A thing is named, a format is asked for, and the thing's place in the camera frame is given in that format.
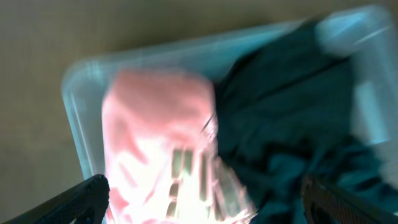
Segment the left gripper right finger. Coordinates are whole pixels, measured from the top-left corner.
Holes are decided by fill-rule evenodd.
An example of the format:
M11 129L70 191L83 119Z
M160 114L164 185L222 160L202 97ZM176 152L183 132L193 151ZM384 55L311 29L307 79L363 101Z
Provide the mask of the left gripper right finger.
M300 194L309 224L397 224L393 213L314 175L306 176Z

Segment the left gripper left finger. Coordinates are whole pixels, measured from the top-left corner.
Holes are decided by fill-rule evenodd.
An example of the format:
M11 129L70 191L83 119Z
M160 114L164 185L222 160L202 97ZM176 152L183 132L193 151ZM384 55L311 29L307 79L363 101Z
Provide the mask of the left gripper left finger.
M4 224L102 224L108 205L108 180L96 174Z

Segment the dark navy garment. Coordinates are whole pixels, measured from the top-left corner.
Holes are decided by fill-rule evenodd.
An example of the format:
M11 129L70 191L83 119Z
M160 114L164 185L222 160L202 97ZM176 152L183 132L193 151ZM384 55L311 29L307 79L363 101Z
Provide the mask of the dark navy garment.
M353 138L328 149L272 142L244 175L254 223L394 223L397 190L374 151Z

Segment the pink printed shirt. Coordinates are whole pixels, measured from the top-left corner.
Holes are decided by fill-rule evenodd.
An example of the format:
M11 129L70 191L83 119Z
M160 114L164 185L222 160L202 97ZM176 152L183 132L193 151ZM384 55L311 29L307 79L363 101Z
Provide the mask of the pink printed shirt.
M218 156L212 83L120 72L102 106L108 223L249 223L256 209Z

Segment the black sweater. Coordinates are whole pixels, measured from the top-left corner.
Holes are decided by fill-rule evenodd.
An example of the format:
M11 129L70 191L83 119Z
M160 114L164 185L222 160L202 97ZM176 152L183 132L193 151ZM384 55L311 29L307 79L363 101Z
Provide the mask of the black sweater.
M320 23L240 57L215 85L218 150L251 161L274 146L329 148L349 134L354 71L326 53Z

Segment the clear plastic storage container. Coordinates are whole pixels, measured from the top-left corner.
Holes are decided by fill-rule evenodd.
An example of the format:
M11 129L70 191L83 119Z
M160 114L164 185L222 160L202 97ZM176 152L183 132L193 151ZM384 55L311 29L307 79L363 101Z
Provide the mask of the clear plastic storage container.
M114 76L131 68L181 68L217 80L240 56L284 35L301 21L241 29L89 58L74 64L62 96L84 178L104 172L101 105ZM331 13L319 24L323 48L352 55L356 71L351 131L384 160L397 183L397 25L377 5Z

